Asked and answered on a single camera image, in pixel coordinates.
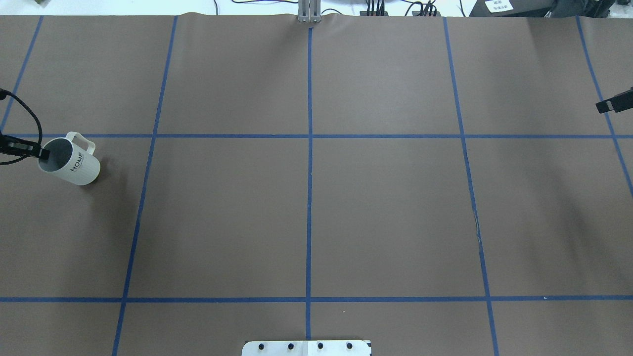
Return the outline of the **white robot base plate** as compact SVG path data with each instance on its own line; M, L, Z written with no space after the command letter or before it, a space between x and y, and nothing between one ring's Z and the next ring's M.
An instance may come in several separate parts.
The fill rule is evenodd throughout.
M366 340L252 341L242 347L242 356L371 356Z

